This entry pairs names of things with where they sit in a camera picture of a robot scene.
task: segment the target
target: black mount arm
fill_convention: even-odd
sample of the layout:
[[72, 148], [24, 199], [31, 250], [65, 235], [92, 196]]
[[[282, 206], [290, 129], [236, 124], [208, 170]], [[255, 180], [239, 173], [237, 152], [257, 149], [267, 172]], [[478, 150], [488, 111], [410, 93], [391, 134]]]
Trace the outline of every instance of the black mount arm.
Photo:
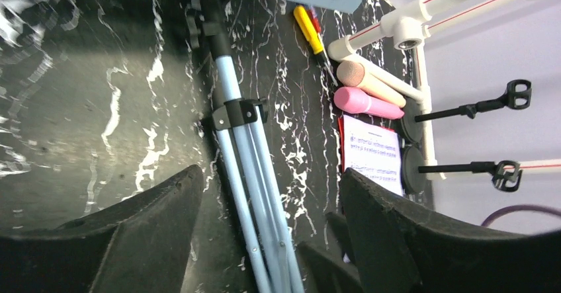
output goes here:
[[471, 105], [459, 106], [454, 109], [422, 114], [420, 116], [415, 116], [415, 122], [446, 118], [448, 116], [468, 116], [470, 119], [473, 119], [477, 112], [498, 110], [505, 106], [513, 110], [523, 110], [530, 106], [531, 97], [532, 83], [524, 79], [517, 79], [510, 81], [507, 84], [505, 93], [497, 99], [480, 101]]
[[503, 192], [518, 190], [522, 178], [520, 163], [514, 161], [471, 162], [469, 164], [419, 166], [419, 173], [472, 172], [489, 173], [496, 189]]

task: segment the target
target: beige cylindrical object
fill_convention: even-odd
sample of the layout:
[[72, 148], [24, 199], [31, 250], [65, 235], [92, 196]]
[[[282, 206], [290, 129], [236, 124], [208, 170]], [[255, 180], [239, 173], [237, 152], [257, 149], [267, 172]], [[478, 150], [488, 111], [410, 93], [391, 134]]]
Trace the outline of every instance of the beige cylindrical object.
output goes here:
[[390, 86], [368, 73], [363, 64], [342, 61], [337, 68], [337, 78], [348, 87], [356, 87], [372, 97], [382, 99], [400, 108], [405, 106], [405, 98]]

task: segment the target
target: light blue tripod leg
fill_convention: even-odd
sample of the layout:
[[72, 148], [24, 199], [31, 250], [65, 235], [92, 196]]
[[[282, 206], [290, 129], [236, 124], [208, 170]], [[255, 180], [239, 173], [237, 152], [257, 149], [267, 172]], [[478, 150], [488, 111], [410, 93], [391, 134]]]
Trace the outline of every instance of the light blue tripod leg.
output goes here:
[[267, 194], [271, 197], [271, 206], [274, 213], [276, 226], [279, 227], [280, 238], [286, 245], [286, 259], [288, 260], [292, 292], [304, 293], [304, 285], [302, 284], [302, 277], [300, 276], [298, 261], [296, 260], [296, 254], [294, 253], [292, 237], [288, 232], [288, 224], [286, 223], [284, 209], [282, 208], [279, 186], [275, 177], [275, 170], [273, 169], [271, 156], [269, 155], [269, 146], [267, 144], [267, 138], [265, 137], [265, 130], [263, 129], [261, 116], [257, 117], [257, 121], [251, 123], [249, 127], [251, 128], [255, 147], [257, 148], [257, 155], [261, 164], [261, 170], [263, 171], [263, 177], [265, 178]]
[[220, 130], [216, 131], [216, 136], [218, 137], [220, 149], [222, 150], [222, 155], [224, 156], [224, 163], [226, 165], [226, 171], [228, 172], [228, 180], [230, 188], [232, 189], [232, 195], [234, 196], [237, 216], [241, 224], [243, 237], [245, 238], [245, 246], [247, 248], [247, 252], [249, 253], [249, 260], [251, 261], [251, 267], [253, 268], [257, 288], [260, 293], [272, 293], [273, 291], [271, 290], [269, 275], [267, 274], [263, 256], [261, 255], [261, 248], [259, 247], [257, 234], [255, 233], [255, 226], [253, 225], [251, 213], [249, 212], [249, 206], [247, 205], [247, 198], [245, 197], [245, 191], [243, 190], [243, 183], [241, 182], [241, 176], [237, 167], [236, 155], [234, 154], [234, 149], [232, 147], [230, 133], [228, 130]]
[[[215, 59], [218, 75], [224, 89], [226, 101], [239, 99], [241, 93], [237, 84], [236, 71], [231, 56], [220, 56]], [[259, 228], [265, 259], [271, 276], [271, 282], [276, 293], [284, 293], [288, 283], [284, 283], [286, 276], [282, 275], [284, 268], [279, 265], [279, 240], [273, 213], [271, 212], [270, 201], [262, 191], [266, 190], [265, 179], [261, 173], [258, 156], [251, 138], [248, 125], [236, 126], [232, 129], [236, 140], [241, 166], [245, 174], [247, 189], [253, 205], [255, 221]]]

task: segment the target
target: black marble surface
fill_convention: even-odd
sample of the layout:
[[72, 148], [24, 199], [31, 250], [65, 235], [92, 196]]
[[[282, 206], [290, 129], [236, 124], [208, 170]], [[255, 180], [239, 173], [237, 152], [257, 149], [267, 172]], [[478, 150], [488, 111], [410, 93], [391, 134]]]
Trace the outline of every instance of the black marble surface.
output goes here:
[[[0, 229], [53, 228], [199, 164], [206, 186], [183, 292], [253, 292], [220, 151], [200, 122], [220, 88], [210, 56], [185, 42], [190, 1], [1, 0]], [[341, 111], [293, 8], [231, 0], [224, 13], [242, 94], [269, 99], [265, 131], [292, 236], [339, 254], [324, 213], [339, 208]], [[383, 0], [352, 15], [319, 10], [324, 40], [390, 10]], [[362, 54], [409, 82], [409, 54], [391, 43]]]

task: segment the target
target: black padded piece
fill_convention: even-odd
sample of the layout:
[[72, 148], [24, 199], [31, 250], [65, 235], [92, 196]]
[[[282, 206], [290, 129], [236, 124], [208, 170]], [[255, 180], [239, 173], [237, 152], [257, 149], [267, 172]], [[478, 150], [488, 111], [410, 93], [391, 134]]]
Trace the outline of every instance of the black padded piece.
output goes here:
[[0, 291], [180, 292], [202, 188], [193, 165], [54, 230], [0, 233]]
[[364, 292], [412, 292], [421, 282], [415, 261], [392, 209], [379, 204], [371, 193], [405, 199], [376, 187], [380, 185], [352, 169], [341, 180], [341, 200], [362, 287]]
[[355, 252], [353, 251], [353, 245], [351, 244], [351, 236], [349, 235], [349, 226], [347, 226], [347, 219], [340, 214], [335, 212], [328, 212], [325, 214], [327, 223], [329, 224], [331, 230], [337, 242], [341, 246], [341, 250], [347, 254], [349, 260], [355, 263]]
[[561, 292], [561, 231], [527, 236], [467, 224], [352, 169], [341, 200], [365, 292]]
[[316, 286], [308, 287], [308, 293], [363, 293], [357, 268], [341, 257], [306, 242], [298, 244], [296, 252], [311, 276], [309, 281]]
[[416, 101], [407, 98], [403, 111], [405, 114], [397, 120], [396, 130], [407, 142], [418, 144], [423, 138], [423, 124], [416, 122], [415, 117], [421, 114], [421, 108]]

